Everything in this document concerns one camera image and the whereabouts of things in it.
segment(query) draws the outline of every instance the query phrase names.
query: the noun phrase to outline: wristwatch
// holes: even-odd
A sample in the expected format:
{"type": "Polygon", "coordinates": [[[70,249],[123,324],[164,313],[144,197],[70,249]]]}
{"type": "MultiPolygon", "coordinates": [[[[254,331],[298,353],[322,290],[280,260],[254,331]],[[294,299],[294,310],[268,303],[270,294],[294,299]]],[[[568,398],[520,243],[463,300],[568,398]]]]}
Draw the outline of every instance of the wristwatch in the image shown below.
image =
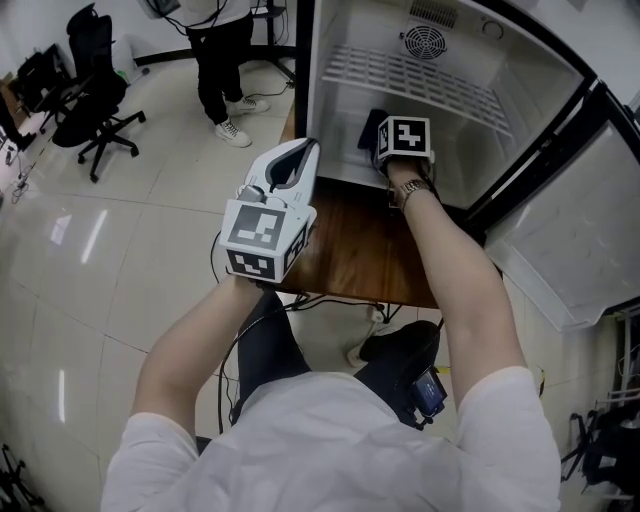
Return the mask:
{"type": "Polygon", "coordinates": [[[409,180],[400,186],[402,200],[400,201],[400,211],[404,213],[404,207],[407,204],[409,196],[416,190],[431,190],[423,180],[409,180]]]}

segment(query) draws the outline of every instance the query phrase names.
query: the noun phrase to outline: forearm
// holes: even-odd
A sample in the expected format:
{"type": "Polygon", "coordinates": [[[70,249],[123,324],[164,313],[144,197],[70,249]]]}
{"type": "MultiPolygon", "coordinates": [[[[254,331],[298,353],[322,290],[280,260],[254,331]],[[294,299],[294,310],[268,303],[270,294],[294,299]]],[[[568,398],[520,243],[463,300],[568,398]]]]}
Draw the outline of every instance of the forearm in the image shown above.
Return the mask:
{"type": "MultiPolygon", "coordinates": [[[[396,188],[417,177],[401,163],[391,163],[389,169],[396,188]]],[[[491,260],[430,192],[414,192],[404,214],[445,320],[459,403],[484,376],[525,364],[511,304],[491,260]]]]}
{"type": "Polygon", "coordinates": [[[198,393],[261,296],[253,283],[229,276],[178,320],[144,362],[133,413],[164,414],[193,432],[198,393]]]}

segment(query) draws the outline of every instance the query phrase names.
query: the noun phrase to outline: black pants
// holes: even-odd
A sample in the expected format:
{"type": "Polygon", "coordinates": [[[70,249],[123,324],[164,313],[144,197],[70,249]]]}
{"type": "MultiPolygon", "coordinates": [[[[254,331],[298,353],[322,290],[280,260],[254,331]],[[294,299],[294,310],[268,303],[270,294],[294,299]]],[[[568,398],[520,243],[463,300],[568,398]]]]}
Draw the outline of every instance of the black pants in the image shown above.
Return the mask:
{"type": "Polygon", "coordinates": [[[253,34],[253,16],[207,29],[188,29],[187,36],[198,61],[198,95],[205,113],[215,123],[227,120],[222,98],[242,99],[238,66],[248,60],[253,34]]]}
{"type": "Polygon", "coordinates": [[[4,102],[4,98],[0,95],[0,126],[4,130],[4,133],[7,134],[7,137],[11,139],[14,143],[18,143],[22,140],[22,135],[18,132],[16,128],[16,124],[13,121],[13,117],[11,117],[11,113],[7,108],[7,104],[4,102]]]}
{"type": "MultiPolygon", "coordinates": [[[[273,292],[266,293],[240,332],[279,307],[282,302],[278,296],[273,292]]],[[[406,325],[386,336],[369,338],[361,351],[362,358],[369,363],[355,377],[382,398],[402,423],[413,426],[415,407],[409,399],[409,385],[434,364],[438,345],[437,326],[425,321],[406,325]]],[[[242,405],[258,386],[311,371],[293,337],[285,312],[262,320],[240,339],[238,366],[240,399],[234,409],[234,422],[242,405]]]]}

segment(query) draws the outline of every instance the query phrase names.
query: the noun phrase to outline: tiled floor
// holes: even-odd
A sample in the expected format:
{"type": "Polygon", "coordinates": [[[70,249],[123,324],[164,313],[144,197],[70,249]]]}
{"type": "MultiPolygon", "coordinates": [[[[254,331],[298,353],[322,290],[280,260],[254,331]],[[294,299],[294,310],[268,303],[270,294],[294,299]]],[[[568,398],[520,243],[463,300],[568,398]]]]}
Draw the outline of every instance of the tiled floor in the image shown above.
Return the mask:
{"type": "MultiPolygon", "coordinates": [[[[97,510],[145,353],[213,286],[209,249],[225,202],[252,160],[277,144],[293,101],[287,91],[270,98],[266,114],[242,118],[254,144],[231,148],[212,134],[196,75],[191,61],[157,65],[129,89],[123,114],[144,109],[148,118],[129,129],[140,156],[110,148],[98,184],[75,150],[48,142],[50,127],[22,157],[23,165],[36,162],[29,191],[0,211],[0,439],[27,462],[56,511],[97,510]]],[[[247,93],[279,92],[285,83],[255,63],[244,67],[243,82],[247,93]]],[[[16,172],[15,163],[0,166],[5,192],[16,172]]],[[[535,375],[546,372],[542,403],[564,452],[569,414],[585,412],[611,386],[615,325],[561,336],[507,285],[527,361],[535,375]]],[[[366,307],[323,304],[291,318],[313,369],[353,371],[343,353],[366,336],[366,307]]],[[[403,308],[392,323],[418,318],[440,316],[403,308]]],[[[446,328],[442,338],[437,362],[446,366],[446,328]]],[[[227,373],[237,379],[237,362],[227,373]]],[[[232,380],[232,396],[236,389],[232,380]]],[[[212,379],[198,401],[200,435],[217,431],[216,393],[212,379]]],[[[449,399],[427,432],[453,440],[455,423],[449,399]]],[[[579,479],[569,484],[565,510],[597,509],[580,496],[579,479]]]]}

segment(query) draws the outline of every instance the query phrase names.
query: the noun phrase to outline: person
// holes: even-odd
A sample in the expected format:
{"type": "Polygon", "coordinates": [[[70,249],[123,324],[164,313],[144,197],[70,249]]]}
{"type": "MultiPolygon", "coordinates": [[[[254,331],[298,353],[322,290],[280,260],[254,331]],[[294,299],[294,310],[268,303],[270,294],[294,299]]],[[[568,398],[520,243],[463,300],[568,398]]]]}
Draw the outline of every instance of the person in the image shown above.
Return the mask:
{"type": "Polygon", "coordinates": [[[231,146],[247,147],[251,137],[229,116],[269,110],[267,101],[246,98],[240,87],[238,65],[248,58],[253,34],[249,0],[183,0],[182,5],[198,62],[198,95],[214,133],[231,146]]]}
{"type": "Polygon", "coordinates": [[[11,113],[9,112],[9,107],[7,107],[1,94],[0,98],[0,127],[2,127],[7,137],[18,147],[18,151],[24,151],[31,145],[36,136],[34,133],[22,135],[18,131],[13,117],[11,117],[11,113]]]}
{"type": "MultiPolygon", "coordinates": [[[[396,190],[420,180],[402,161],[388,172],[396,190]]],[[[278,304],[228,276],[147,356],[102,512],[558,510],[558,449],[498,272],[429,190],[406,192],[404,215],[445,321],[455,444],[403,424],[385,371],[304,371],[300,351],[285,347],[290,328],[278,313],[239,340],[241,410],[199,456],[198,392],[236,333],[278,304]],[[269,326],[281,331],[270,336],[269,326]],[[270,366],[272,380],[258,382],[252,365],[270,366]]],[[[390,336],[415,334],[413,325],[390,336]]],[[[421,353],[433,352],[427,330],[421,353]]],[[[388,352],[380,364],[395,364],[393,347],[388,352]]]]}

